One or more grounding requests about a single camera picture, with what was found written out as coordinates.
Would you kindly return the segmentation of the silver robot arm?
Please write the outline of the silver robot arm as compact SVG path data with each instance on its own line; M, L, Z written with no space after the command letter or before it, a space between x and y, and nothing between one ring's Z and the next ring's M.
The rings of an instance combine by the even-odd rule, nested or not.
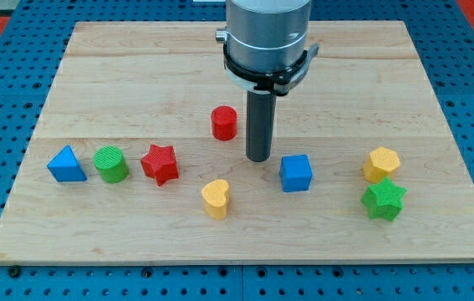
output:
M271 153L276 99L305 78L319 45L307 46L311 0L227 0L216 31L229 79L247 92L246 156Z

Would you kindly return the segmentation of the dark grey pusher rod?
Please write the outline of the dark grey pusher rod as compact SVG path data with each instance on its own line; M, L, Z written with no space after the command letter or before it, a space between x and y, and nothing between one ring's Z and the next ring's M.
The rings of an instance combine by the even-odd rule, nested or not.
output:
M266 161L271 153L276 96L247 92L246 155L250 161Z

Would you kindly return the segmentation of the black white tool flange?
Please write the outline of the black white tool flange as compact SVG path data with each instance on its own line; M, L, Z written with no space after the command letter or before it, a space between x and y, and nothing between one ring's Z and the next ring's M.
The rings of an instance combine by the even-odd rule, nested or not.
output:
M293 64L277 72L258 72L244 69L229 55L227 46L223 45L224 69L229 79L237 86L259 94L285 96L291 89L298 86L309 70L311 61L319 52L319 44L315 43L305 49L300 58Z

